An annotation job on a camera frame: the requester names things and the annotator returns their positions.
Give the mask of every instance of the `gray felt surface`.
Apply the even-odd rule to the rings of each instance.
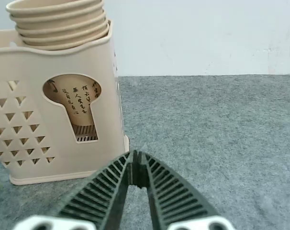
[[[290,76],[121,78],[131,148],[158,157],[238,230],[290,230]],[[82,182],[14,186],[0,165],[0,230],[43,214]],[[131,187],[122,230],[150,230]]]

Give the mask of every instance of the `white wall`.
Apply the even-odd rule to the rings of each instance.
[[[9,1],[0,29],[14,26]],[[121,76],[290,74],[290,0],[106,0],[105,9]]]

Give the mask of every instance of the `keyhole-shaped cutout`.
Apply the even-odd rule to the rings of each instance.
[[[93,79],[64,74],[49,79],[43,87],[50,100],[64,105],[77,141],[98,140],[90,104],[100,93],[100,85]]]

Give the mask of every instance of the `beige cup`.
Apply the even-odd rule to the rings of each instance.
[[[98,25],[101,25],[105,20],[106,20],[106,12],[103,12],[100,16],[93,18],[91,20],[68,26],[42,30],[25,30],[19,28],[18,26],[15,26],[15,30],[24,37],[47,38],[78,33],[83,31],[86,26],[96,27]]]
[[[42,17],[16,18],[10,15],[21,29],[41,30],[51,29],[88,21],[103,14],[103,1],[97,5],[87,7],[79,11],[60,13]]]
[[[42,50],[60,50],[60,49],[69,49],[76,46],[80,46],[84,43],[99,39],[104,37],[109,31],[109,24],[107,23],[105,28],[102,28],[99,33],[93,32],[91,34],[87,34],[84,36],[68,39],[68,42],[64,43],[64,41],[53,42],[53,45],[49,46],[31,46],[25,43],[26,47],[34,48],[34,49],[42,49]]]
[[[71,33],[67,33],[60,36],[50,36],[50,37],[43,37],[43,38],[36,38],[36,37],[25,37],[21,36],[20,38],[28,45],[32,46],[53,46],[59,45],[63,43],[70,43],[75,42],[76,39],[81,39],[82,36],[86,36],[91,34],[91,36],[95,36],[100,34],[102,31],[105,30],[107,27],[107,20],[101,22],[100,25],[93,27],[92,25],[88,25],[85,27],[80,28],[80,31],[75,32],[72,31]]]
[[[64,74],[47,81],[43,91],[50,100],[64,105],[72,124],[94,125],[90,103],[101,93],[95,80],[78,74]]]
[[[36,17],[83,9],[101,0],[16,0],[6,6],[14,17]]]

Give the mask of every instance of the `beige plastic utensil holder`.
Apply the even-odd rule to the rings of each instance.
[[[65,107],[44,95],[43,85],[63,74],[100,85],[90,103],[98,140],[78,141]],[[13,184],[86,177],[128,150],[112,23],[105,37],[61,51],[22,47],[15,30],[0,31],[0,161]]]

